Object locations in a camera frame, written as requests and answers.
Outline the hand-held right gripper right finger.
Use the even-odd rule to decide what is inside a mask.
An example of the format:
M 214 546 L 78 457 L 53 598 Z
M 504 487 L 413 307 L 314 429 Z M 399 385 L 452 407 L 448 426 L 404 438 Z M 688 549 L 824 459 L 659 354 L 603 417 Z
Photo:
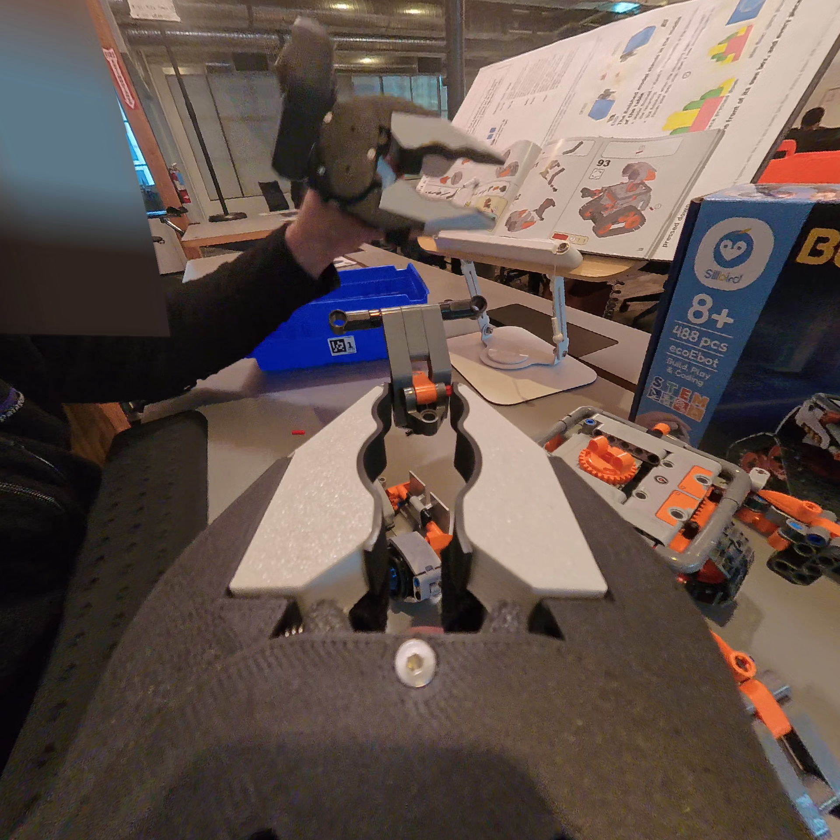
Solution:
M 469 386 L 451 396 L 467 591 L 479 601 L 602 599 L 606 581 L 549 454 Z

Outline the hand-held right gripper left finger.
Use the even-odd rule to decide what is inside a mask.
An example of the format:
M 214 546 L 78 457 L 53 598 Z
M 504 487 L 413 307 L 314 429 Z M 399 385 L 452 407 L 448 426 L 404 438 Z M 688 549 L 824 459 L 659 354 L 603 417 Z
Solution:
M 375 591 L 391 423 L 390 389 L 377 385 L 297 448 L 228 584 L 231 595 L 360 601 Z

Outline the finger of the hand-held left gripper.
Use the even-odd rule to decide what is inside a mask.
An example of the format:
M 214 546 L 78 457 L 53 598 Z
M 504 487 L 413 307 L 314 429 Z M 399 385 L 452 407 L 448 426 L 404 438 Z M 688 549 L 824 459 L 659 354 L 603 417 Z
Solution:
M 496 226 L 496 219 L 491 215 L 445 199 L 429 198 L 406 180 L 388 181 L 379 176 L 378 186 L 378 229 L 383 233 L 400 229 L 420 230 L 426 235 L 447 230 L 486 232 Z
M 458 161 L 504 162 L 488 143 L 435 116 L 394 112 L 390 131 L 389 165 L 397 175 L 445 175 Z

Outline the grey orange brick assembly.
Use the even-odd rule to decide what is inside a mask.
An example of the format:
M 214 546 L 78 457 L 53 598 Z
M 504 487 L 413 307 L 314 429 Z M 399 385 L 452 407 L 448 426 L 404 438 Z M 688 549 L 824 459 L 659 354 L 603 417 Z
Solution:
M 339 336 L 368 329 L 383 331 L 393 423 L 412 434 L 433 436 L 448 414 L 452 394 L 445 323 L 479 320 L 486 312 L 487 301 L 475 295 L 408 307 L 333 310 L 329 326 Z

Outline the orange black toy claw arm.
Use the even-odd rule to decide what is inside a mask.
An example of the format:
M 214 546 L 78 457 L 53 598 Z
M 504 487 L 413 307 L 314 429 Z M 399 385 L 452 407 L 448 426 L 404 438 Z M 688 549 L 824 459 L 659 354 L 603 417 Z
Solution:
M 836 515 L 810 500 L 771 490 L 771 473 L 749 471 L 751 491 L 736 519 L 771 546 L 767 567 L 795 585 L 821 579 L 839 583 L 839 525 Z

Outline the person's left forearm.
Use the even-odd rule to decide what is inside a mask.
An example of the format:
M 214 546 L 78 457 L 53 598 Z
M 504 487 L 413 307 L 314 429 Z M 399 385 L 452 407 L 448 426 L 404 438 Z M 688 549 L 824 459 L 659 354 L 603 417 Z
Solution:
M 79 404 L 156 402 L 177 396 L 250 355 L 295 310 L 336 288 L 334 265 L 319 278 L 299 267 L 286 245 L 288 225 L 209 275 L 169 293 L 168 337 L 25 337 L 90 341 L 70 353 L 102 382 L 107 395 Z

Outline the person's left hand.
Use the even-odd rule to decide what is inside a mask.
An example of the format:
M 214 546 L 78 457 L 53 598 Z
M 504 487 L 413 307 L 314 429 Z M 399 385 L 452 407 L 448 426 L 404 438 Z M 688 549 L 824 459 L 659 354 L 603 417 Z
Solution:
M 308 190 L 297 217 L 285 231 L 287 248 L 299 267 L 319 278 L 334 260 L 383 239 L 384 233 L 325 202 Z

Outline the black steel column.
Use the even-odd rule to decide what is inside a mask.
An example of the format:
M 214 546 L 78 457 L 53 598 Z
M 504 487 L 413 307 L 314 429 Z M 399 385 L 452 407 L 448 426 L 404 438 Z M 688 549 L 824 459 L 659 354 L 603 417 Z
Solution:
M 443 1 L 448 118 L 453 119 L 466 94 L 466 2 Z

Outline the grey tracked toy robot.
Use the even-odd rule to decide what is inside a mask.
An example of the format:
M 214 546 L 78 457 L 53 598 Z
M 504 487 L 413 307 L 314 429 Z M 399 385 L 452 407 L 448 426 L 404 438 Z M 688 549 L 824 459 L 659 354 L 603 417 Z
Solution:
M 581 406 L 538 437 L 668 564 L 703 615 L 732 619 L 753 563 L 736 513 L 753 492 L 741 468 L 677 437 L 676 422 L 653 428 Z

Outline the black sign pole stand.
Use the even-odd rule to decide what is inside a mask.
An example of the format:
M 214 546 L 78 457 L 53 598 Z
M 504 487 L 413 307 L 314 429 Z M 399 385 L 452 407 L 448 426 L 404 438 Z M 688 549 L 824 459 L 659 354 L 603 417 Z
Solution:
M 177 60 L 175 58 L 175 55 L 173 53 L 173 50 L 172 50 L 172 47 L 170 45 L 169 39 L 167 37 L 166 31 L 163 30 L 163 29 L 160 29 L 160 36 L 161 36 L 161 42 L 164 46 L 165 52 L 166 52 L 166 54 L 167 54 L 167 56 L 168 56 L 168 58 L 171 62 L 174 77 L 176 79 L 177 86 L 181 91 L 182 98 L 183 98 L 183 101 L 184 101 L 184 104 L 185 104 L 185 110 L 187 112 L 190 123 L 192 124 L 194 133 L 196 135 L 196 140 L 199 144 L 199 147 L 200 147 L 200 150 L 201 150 L 201 153 L 202 153 L 202 157 L 205 161 L 205 165 L 206 165 L 208 174 L 211 178 L 214 190 L 216 192 L 217 201 L 219 202 L 219 205 L 220 205 L 220 213 L 215 213 L 215 214 L 212 214 L 212 215 L 208 215 L 207 216 L 207 221 L 209 223 L 226 223 L 226 222 L 238 221 L 240 219 L 245 219 L 245 218 L 247 218 L 246 213 L 239 212 L 239 211 L 230 212 L 228 210 L 228 205 L 226 204 L 224 191 L 222 190 L 222 187 L 219 184 L 219 181 L 217 179 L 217 174 L 215 172 L 212 156 L 209 153 L 209 150 L 207 148 L 207 144 L 206 144 L 205 139 L 203 137 L 203 132 L 202 132 L 202 129 L 201 129 L 201 125 L 200 125 L 200 122 L 198 121 L 197 114 L 196 114 L 196 111 L 195 111 L 194 106 L 193 106 L 193 102 L 192 102 L 192 100 L 190 98 L 190 95 L 189 95 L 189 91 L 187 90 L 186 84 L 183 80 L 183 76 L 182 76 L 182 73 L 181 73 L 181 70 L 180 70 L 180 67 L 179 67 L 179 63 L 177 62 Z

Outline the white stand base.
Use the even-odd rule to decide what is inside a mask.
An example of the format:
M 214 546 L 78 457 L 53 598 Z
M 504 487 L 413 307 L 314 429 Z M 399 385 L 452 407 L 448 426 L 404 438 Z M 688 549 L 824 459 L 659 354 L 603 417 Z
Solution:
M 597 373 L 570 356 L 564 278 L 551 279 L 551 340 L 520 327 L 494 327 L 489 314 L 479 330 L 448 339 L 458 373 L 489 403 L 511 406 L 593 384 Z

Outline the blue storage bin with tag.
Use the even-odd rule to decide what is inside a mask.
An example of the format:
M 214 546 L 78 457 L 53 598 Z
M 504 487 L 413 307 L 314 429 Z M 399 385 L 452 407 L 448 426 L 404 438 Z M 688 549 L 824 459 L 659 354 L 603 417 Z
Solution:
M 253 350 L 249 357 L 262 371 L 384 360 L 386 345 L 381 329 L 336 335 L 329 324 L 330 313 L 407 307 L 428 301 L 427 285 L 413 266 L 342 269 L 339 280 L 337 289 L 294 311 Z

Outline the black dimpled mat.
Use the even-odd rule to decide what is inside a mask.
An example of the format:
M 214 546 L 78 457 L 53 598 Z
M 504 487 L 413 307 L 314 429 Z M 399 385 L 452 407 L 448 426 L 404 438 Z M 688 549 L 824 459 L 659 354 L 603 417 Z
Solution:
M 2 614 L 2 806 L 42 798 L 142 603 L 207 525 L 207 420 L 169 416 L 121 432 L 85 541 L 39 602 Z

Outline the slim wooden column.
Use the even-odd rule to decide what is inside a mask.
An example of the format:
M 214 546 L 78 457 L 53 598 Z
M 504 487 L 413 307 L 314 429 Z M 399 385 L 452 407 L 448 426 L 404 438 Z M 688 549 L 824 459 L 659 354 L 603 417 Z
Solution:
M 109 2 L 86 1 L 85 5 L 87 6 L 93 27 L 97 33 L 100 47 L 111 47 L 120 53 L 126 73 L 133 84 L 135 96 L 139 103 L 138 109 L 130 111 L 121 105 L 128 118 L 133 136 L 137 141 L 143 159 L 150 170 L 154 185 L 161 196 L 161 200 L 166 207 L 181 207 L 177 194 L 172 186 L 168 164 L 165 162 L 160 145 L 154 136 L 154 131 L 144 110 L 139 90 L 132 79 L 130 71 L 133 65 L 125 48 L 123 38 L 119 33 L 119 28 L 111 14 Z

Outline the printed instruction sheet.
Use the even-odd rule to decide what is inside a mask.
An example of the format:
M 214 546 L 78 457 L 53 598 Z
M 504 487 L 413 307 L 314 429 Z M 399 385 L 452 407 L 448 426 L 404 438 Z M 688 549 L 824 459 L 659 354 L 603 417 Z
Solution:
M 684 2 L 486 66 L 454 125 L 502 163 L 417 190 L 493 217 L 477 241 L 670 259 L 694 197 L 751 181 L 838 28 L 838 2 Z

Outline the blue robot kit box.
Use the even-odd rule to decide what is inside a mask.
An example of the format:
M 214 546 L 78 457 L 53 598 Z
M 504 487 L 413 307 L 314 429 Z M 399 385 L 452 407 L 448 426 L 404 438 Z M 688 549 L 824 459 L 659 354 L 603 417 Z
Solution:
M 838 184 L 691 203 L 631 416 L 838 514 Z

